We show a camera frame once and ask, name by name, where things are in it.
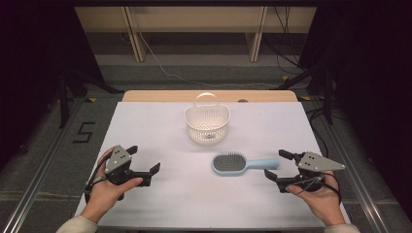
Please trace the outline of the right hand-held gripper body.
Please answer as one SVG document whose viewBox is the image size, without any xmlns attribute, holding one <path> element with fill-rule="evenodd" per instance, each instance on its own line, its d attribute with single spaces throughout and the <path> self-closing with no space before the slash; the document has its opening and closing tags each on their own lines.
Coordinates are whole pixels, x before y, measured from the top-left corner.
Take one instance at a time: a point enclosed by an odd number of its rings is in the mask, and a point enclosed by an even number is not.
<svg viewBox="0 0 412 233">
<path fill-rule="evenodd" d="M 297 163 L 300 174 L 300 184 L 305 191 L 313 192 L 319 190 L 326 183 L 326 171 L 344 170 L 344 164 L 333 161 L 322 155 L 305 152 Z"/>
</svg>

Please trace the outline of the white table mat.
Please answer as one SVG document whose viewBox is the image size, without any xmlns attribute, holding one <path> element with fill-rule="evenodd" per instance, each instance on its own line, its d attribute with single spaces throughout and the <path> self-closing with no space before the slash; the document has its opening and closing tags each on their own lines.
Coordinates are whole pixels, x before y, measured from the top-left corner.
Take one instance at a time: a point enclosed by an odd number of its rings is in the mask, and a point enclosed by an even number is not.
<svg viewBox="0 0 412 233">
<path fill-rule="evenodd" d="M 298 197 L 281 193 L 261 170 L 222 177 L 212 169 L 221 151 L 248 159 L 320 149 L 298 102 L 231 103 L 226 137 L 211 147 L 187 132 L 187 103 L 117 104 L 101 146 L 136 146 L 134 171 L 159 165 L 148 187 L 137 187 L 100 221 L 103 227 L 146 230 L 296 230 L 322 227 Z"/>
</svg>

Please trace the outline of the wooden table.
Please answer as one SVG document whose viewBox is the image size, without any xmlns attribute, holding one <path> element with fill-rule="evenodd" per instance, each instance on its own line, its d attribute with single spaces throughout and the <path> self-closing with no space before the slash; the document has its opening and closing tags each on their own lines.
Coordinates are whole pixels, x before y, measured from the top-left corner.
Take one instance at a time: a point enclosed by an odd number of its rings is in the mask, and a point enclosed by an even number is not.
<svg viewBox="0 0 412 233">
<path fill-rule="evenodd" d="M 203 90 L 128 90 L 123 102 L 191 102 Z M 290 90 L 210 90 L 223 102 L 297 102 Z"/>
</svg>

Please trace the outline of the dark curtain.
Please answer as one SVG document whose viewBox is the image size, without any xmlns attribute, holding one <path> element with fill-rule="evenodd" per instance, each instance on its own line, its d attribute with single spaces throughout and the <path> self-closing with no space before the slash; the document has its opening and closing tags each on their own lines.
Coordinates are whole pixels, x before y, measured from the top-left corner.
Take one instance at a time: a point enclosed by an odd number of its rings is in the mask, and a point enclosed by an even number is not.
<svg viewBox="0 0 412 233">
<path fill-rule="evenodd" d="M 334 40 L 337 95 L 366 154 L 412 221 L 412 0 L 355 0 L 318 7 L 306 67 Z"/>
<path fill-rule="evenodd" d="M 74 8 L 0 1 L 0 170 L 46 111 L 61 74 L 84 91 L 78 72 L 103 80 Z"/>
</svg>

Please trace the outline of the person's right hand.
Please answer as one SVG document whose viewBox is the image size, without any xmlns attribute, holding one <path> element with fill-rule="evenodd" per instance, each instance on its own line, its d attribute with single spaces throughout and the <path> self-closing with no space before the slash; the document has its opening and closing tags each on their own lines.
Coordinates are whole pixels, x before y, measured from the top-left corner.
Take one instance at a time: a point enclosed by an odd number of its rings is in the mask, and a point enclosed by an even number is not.
<svg viewBox="0 0 412 233">
<path fill-rule="evenodd" d="M 311 212 L 318 217 L 325 226 L 345 224 L 346 220 L 340 209 L 339 196 L 331 189 L 321 189 L 308 192 L 296 185 L 289 185 L 287 191 L 301 198 Z"/>
</svg>

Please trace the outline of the light blue hairbrush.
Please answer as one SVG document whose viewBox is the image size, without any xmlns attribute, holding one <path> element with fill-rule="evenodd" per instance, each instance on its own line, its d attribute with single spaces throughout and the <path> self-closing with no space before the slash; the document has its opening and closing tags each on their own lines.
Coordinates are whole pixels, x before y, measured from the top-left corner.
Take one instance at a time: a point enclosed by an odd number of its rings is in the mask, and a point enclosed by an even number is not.
<svg viewBox="0 0 412 233">
<path fill-rule="evenodd" d="M 241 176 L 248 169 L 277 169 L 279 164 L 278 158 L 248 159 L 238 151 L 219 152 L 211 162 L 212 169 L 224 177 Z"/>
</svg>

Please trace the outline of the white plastic basket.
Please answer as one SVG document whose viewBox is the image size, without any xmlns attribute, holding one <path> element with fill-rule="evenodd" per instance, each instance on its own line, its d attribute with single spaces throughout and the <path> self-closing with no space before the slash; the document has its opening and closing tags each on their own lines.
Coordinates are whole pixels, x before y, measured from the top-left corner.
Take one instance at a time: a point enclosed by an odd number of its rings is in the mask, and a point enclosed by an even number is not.
<svg viewBox="0 0 412 233">
<path fill-rule="evenodd" d="M 190 139 L 201 146 L 218 144 L 227 135 L 230 117 L 229 107 L 221 104 L 215 94 L 198 94 L 192 106 L 185 110 Z"/>
</svg>

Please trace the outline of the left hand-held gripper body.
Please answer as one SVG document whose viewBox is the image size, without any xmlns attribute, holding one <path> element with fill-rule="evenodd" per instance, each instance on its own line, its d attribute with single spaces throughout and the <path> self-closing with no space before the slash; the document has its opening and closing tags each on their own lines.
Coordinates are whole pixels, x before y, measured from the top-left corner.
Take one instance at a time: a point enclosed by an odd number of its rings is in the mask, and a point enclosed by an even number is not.
<svg viewBox="0 0 412 233">
<path fill-rule="evenodd" d="M 109 155 L 106 162 L 104 174 L 106 179 L 116 185 L 123 184 L 128 181 L 128 175 L 131 173 L 132 155 L 126 149 L 117 145 Z"/>
</svg>

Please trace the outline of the metal floor rail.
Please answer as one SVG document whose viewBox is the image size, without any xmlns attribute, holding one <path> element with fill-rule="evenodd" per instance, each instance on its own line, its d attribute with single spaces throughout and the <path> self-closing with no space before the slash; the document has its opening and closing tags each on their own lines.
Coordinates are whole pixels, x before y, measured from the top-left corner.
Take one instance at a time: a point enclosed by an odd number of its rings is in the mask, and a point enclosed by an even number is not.
<svg viewBox="0 0 412 233">
<path fill-rule="evenodd" d="M 20 230 L 82 105 L 83 99 L 69 102 L 69 117 L 62 126 L 56 106 L 41 120 L 23 153 L 0 172 L 0 233 Z"/>
<path fill-rule="evenodd" d="M 342 140 L 333 125 L 330 125 L 327 119 L 322 116 L 321 123 L 326 131 L 328 140 L 330 141 L 329 154 L 335 152 L 337 157 L 345 166 L 345 176 L 351 188 L 356 195 L 358 202 L 365 214 L 373 233 L 389 233 L 389 228 L 383 216 L 380 213 L 378 206 L 374 203 L 370 192 L 366 185 L 361 180 L 361 175 L 357 171 L 354 161 L 350 158 L 349 153 L 345 150 Z"/>
</svg>

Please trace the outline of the black metal stand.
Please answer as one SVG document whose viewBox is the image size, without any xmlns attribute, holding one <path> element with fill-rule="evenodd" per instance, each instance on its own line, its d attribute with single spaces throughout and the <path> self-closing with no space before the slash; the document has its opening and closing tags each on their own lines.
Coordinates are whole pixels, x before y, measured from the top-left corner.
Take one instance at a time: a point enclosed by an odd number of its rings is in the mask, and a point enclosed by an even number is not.
<svg viewBox="0 0 412 233">
<path fill-rule="evenodd" d="M 60 128 L 64 128 L 70 117 L 68 91 L 71 91 L 75 97 L 85 97 L 87 94 L 83 83 L 92 83 L 93 85 L 112 94 L 124 94 L 123 90 L 114 88 L 104 82 L 103 79 L 97 79 L 94 76 L 75 68 L 69 68 L 63 71 L 59 77 L 59 100 L 60 100 Z"/>
<path fill-rule="evenodd" d="M 307 78 L 311 78 L 308 84 L 307 91 L 309 94 L 324 95 L 324 115 L 326 121 L 332 124 L 331 118 L 331 94 L 332 94 L 332 74 L 333 69 L 329 65 L 314 65 L 310 69 L 297 75 L 291 80 L 281 84 L 278 87 L 274 87 L 274 90 L 287 90 L 297 83 L 302 82 Z"/>
</svg>

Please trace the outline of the beige wooden bench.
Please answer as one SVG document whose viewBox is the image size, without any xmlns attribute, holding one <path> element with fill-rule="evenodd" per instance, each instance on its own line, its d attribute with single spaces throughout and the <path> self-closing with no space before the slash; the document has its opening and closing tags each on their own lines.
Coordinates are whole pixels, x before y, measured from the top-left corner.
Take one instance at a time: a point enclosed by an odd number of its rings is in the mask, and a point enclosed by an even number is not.
<svg viewBox="0 0 412 233">
<path fill-rule="evenodd" d="M 242 33 L 258 60 L 264 33 L 307 33 L 315 7 L 77 7 L 86 32 L 124 32 L 135 60 L 147 54 L 144 35 L 159 32 Z"/>
</svg>

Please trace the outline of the person's left hand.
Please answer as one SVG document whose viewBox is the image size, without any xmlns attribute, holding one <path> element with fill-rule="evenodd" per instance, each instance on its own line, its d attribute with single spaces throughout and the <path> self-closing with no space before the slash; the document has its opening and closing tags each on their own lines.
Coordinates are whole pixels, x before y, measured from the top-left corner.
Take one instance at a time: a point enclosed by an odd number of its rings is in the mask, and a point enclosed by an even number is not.
<svg viewBox="0 0 412 233">
<path fill-rule="evenodd" d="M 115 185 L 107 180 L 96 183 L 90 193 L 89 200 L 81 212 L 81 216 L 98 223 L 99 220 L 114 207 L 122 194 L 139 185 L 141 178 L 132 179 L 121 185 Z"/>
</svg>

